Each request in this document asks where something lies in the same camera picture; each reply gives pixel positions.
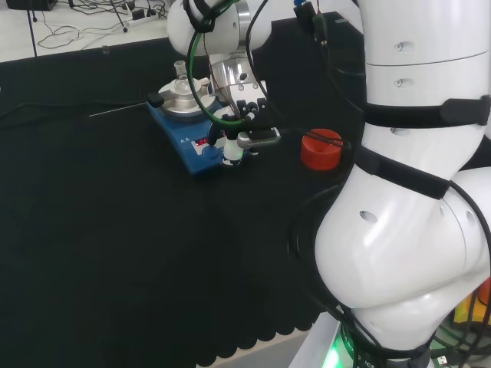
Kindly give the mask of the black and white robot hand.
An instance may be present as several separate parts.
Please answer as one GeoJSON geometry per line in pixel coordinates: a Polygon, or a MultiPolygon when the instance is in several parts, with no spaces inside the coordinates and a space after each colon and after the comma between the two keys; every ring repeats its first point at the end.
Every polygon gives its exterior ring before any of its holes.
{"type": "Polygon", "coordinates": [[[256,99],[226,98],[228,103],[214,114],[208,133],[208,144],[215,146],[223,138],[224,166],[237,166],[244,157],[256,156],[259,149],[278,143],[282,137],[269,122],[269,106],[263,95],[256,99]]]}

